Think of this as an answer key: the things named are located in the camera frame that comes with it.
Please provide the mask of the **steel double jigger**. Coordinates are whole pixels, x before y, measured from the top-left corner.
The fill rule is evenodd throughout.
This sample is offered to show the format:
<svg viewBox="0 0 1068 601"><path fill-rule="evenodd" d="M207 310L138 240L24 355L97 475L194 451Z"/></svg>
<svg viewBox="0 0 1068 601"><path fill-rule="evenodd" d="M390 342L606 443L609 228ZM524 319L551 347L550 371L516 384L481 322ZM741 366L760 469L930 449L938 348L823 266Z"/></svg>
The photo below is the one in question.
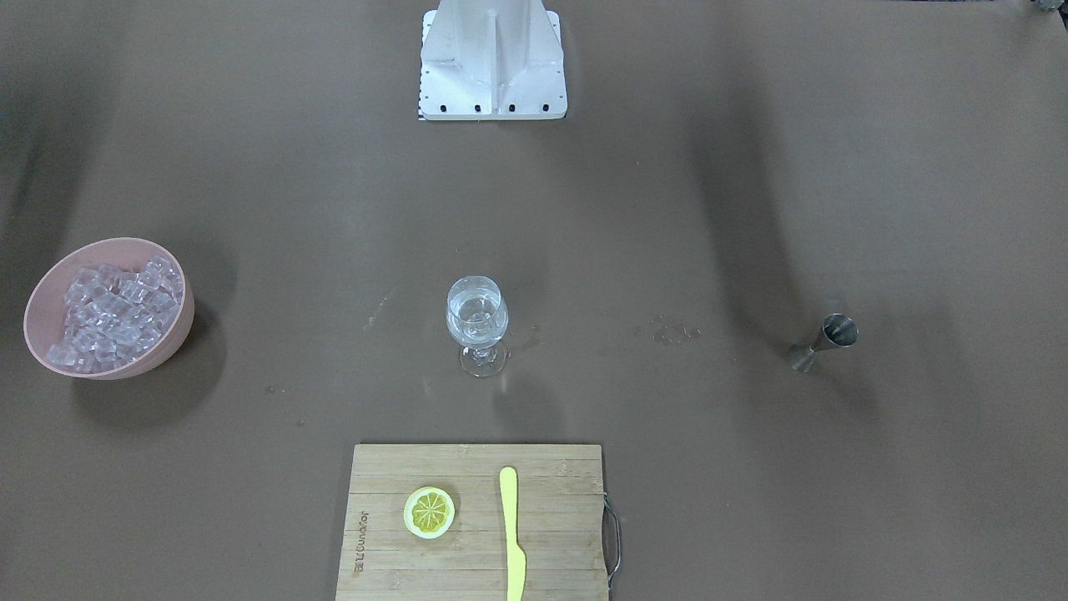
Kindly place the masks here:
<svg viewBox="0 0 1068 601"><path fill-rule="evenodd" d="M815 338L805 345L790 346L787 361L794 371L813 371L816 355L821 351L838 350L854 346L859 339L859 328L854 318L843 313L824 316Z"/></svg>

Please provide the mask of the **clear wine glass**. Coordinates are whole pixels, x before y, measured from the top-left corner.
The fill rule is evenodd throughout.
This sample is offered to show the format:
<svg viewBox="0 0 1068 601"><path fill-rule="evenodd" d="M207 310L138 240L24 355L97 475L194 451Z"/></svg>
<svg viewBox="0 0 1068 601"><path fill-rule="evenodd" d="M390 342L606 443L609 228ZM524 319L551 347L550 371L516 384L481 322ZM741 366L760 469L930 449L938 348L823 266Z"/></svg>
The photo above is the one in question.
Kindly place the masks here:
<svg viewBox="0 0 1068 601"><path fill-rule="evenodd" d="M502 342L511 325L500 286L489 276L461 276L446 297L446 326L459 346L459 365L477 379L503 371L508 350Z"/></svg>

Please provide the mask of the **clear ice cubes pile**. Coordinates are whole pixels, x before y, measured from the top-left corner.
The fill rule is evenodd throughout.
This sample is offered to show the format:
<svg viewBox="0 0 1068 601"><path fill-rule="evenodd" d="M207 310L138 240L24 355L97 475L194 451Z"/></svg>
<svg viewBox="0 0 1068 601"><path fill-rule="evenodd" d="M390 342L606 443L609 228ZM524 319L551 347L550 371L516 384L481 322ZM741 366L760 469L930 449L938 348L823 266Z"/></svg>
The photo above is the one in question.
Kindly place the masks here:
<svg viewBox="0 0 1068 601"><path fill-rule="evenodd" d="M63 296L63 335L46 351L61 371L94 374L134 364L179 318L184 281L163 255L141 270L113 264L79 269Z"/></svg>

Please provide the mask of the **bamboo cutting board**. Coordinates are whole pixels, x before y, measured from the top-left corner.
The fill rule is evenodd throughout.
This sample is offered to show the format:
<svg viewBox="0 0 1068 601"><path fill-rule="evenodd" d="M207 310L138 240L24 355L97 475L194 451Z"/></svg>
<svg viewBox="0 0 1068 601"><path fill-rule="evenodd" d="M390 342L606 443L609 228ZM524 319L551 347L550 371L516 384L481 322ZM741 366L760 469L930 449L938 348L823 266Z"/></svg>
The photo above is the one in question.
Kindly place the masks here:
<svg viewBox="0 0 1068 601"><path fill-rule="evenodd" d="M524 600L607 600L603 452L596 444L359 444L335 586L337 600L506 600L499 472L518 475ZM403 522L409 494L439 487L456 516L437 539Z"/></svg>

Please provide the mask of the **yellow lemon slice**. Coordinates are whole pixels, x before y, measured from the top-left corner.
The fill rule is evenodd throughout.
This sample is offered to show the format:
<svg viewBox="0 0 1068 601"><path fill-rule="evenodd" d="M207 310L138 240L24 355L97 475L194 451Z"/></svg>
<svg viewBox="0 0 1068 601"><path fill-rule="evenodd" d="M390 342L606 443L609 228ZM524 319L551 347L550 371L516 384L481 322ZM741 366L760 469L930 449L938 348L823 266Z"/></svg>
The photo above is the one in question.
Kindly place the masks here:
<svg viewBox="0 0 1068 601"><path fill-rule="evenodd" d="M451 528L456 507L447 491L439 487L417 488L403 509L405 529L420 539L431 540Z"/></svg>

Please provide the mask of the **yellow plastic knife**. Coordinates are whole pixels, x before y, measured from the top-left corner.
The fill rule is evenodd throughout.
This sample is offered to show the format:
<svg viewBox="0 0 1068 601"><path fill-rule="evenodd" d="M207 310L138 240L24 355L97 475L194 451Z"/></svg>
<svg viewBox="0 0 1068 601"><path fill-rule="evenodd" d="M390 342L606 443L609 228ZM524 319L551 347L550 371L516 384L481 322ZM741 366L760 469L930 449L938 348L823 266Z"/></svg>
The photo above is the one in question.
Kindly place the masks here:
<svg viewBox="0 0 1068 601"><path fill-rule="evenodd" d="M527 589L527 552L518 541L518 475L514 466L503 466L499 472L502 503L503 532L505 536L507 600L522 600Z"/></svg>

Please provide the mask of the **pink bowl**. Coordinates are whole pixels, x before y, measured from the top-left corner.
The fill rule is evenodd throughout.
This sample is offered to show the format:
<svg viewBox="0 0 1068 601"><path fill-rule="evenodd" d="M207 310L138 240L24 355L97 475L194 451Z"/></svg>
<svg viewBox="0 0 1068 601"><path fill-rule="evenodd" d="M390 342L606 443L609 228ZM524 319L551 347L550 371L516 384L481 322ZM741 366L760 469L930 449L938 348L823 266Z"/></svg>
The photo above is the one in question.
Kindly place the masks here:
<svg viewBox="0 0 1068 601"><path fill-rule="evenodd" d="M50 371L129 379L177 353L194 313L192 285L170 250L111 237L75 250L43 275L23 307L23 343Z"/></svg>

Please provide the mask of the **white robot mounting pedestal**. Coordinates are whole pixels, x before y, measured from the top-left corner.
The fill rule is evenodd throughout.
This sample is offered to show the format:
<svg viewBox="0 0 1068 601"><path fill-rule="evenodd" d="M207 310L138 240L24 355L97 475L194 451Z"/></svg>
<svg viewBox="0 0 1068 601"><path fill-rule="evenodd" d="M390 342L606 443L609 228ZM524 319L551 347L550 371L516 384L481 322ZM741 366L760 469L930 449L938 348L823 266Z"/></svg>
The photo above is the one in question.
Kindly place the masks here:
<svg viewBox="0 0 1068 601"><path fill-rule="evenodd" d="M541 1L441 1L421 33L417 117L566 117L562 23Z"/></svg>

